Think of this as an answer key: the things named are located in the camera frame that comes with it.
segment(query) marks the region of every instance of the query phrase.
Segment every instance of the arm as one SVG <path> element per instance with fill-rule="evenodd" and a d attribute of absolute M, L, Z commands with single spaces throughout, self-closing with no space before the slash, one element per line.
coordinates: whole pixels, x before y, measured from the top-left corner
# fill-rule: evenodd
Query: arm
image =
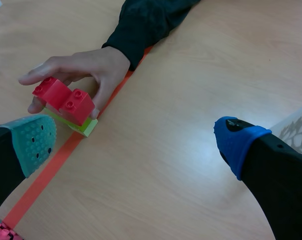
<path fill-rule="evenodd" d="M 102 49 L 50 57 L 22 76 L 19 82 L 32 85 L 54 77 L 68 86 L 82 78 L 94 77 L 99 85 L 92 99 L 95 109 L 91 117 L 95 119 L 127 71 L 136 69 L 144 50 L 166 37 L 199 1 L 127 0 L 122 7 L 118 26 Z M 42 109 L 42 103 L 33 98 L 29 113 L 36 114 Z"/>
<path fill-rule="evenodd" d="M 120 50 L 135 70 L 144 49 L 154 45 L 177 27 L 200 0 L 126 0 L 119 24 L 102 47 Z"/>

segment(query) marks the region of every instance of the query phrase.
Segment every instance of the black sleeve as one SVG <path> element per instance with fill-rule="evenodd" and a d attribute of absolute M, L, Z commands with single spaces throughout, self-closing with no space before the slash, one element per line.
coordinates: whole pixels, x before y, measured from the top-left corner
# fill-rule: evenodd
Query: black sleeve
<path fill-rule="evenodd" d="M 136 69 L 144 50 L 168 36 L 200 0 L 126 0 L 119 24 L 102 47 L 120 50 Z"/>

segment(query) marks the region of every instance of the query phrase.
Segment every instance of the wooden table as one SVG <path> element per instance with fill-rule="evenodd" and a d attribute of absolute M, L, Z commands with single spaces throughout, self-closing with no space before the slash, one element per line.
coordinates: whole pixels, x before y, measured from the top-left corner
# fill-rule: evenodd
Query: wooden table
<path fill-rule="evenodd" d="M 99 48 L 122 4 L 3 0 L 0 123 L 27 115 L 34 87 L 20 86 L 21 74 Z M 302 0 L 203 0 L 152 49 L 15 230 L 26 240 L 272 240 L 219 156 L 213 125 L 229 115 L 269 128 L 301 106 Z M 55 151 L 70 135 L 58 123 Z"/>

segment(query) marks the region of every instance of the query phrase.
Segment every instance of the finger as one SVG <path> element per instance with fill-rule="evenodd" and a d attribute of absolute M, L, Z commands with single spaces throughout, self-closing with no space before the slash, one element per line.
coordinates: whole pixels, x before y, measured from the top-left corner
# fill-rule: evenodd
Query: finger
<path fill-rule="evenodd" d="M 109 100 L 111 94 L 113 93 L 114 89 L 110 86 L 107 86 L 106 84 L 103 84 L 101 82 L 100 88 L 97 91 L 97 94 L 92 99 L 95 109 L 92 111 L 90 117 L 92 119 L 96 119 L 99 115 L 100 111 L 103 109 L 103 107 L 106 105 L 107 101 Z"/>
<path fill-rule="evenodd" d="M 31 70 L 19 79 L 22 85 L 32 85 L 56 73 L 77 73 L 83 72 L 81 60 L 71 56 L 50 57 L 45 63 Z"/>
<path fill-rule="evenodd" d="M 28 107 L 27 111 L 30 114 L 37 114 L 37 113 L 41 112 L 43 108 L 44 108 L 44 105 L 41 103 L 41 101 L 37 97 L 34 97 L 32 100 L 32 103 Z"/>
<path fill-rule="evenodd" d="M 60 80 L 62 83 L 72 77 L 71 73 L 65 73 L 65 72 L 57 72 L 53 74 L 51 77 Z"/>

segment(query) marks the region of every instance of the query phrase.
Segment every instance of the hand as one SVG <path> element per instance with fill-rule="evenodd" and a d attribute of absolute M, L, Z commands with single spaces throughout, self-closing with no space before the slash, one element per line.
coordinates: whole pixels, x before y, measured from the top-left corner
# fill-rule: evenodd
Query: hand
<path fill-rule="evenodd" d="M 90 115 L 92 119 L 95 119 L 114 89 L 124 79 L 129 67 L 129 59 L 119 50 L 108 46 L 89 52 L 77 52 L 72 56 L 50 57 L 46 62 L 22 76 L 19 82 L 22 85 L 32 85 L 52 76 L 68 86 L 73 81 L 92 76 L 99 84 L 99 89 L 92 99 L 95 109 Z M 42 109 L 41 102 L 34 97 L 28 112 L 36 114 Z"/>

